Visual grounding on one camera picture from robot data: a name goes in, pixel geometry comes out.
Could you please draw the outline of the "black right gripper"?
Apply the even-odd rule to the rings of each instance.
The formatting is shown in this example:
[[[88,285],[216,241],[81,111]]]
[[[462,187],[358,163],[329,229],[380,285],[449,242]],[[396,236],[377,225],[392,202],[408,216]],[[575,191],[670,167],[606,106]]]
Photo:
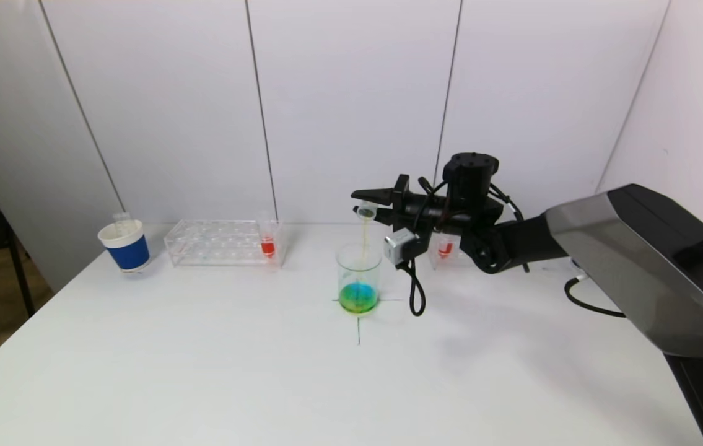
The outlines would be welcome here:
[[[400,175],[394,189],[377,188],[354,190],[351,198],[368,201],[379,206],[354,206],[354,214],[362,221],[390,221],[393,217],[394,228],[406,228],[410,231],[433,230],[447,219],[447,198],[439,194],[447,185],[442,180],[432,185],[424,177],[418,178],[422,194],[411,192],[408,175]]]

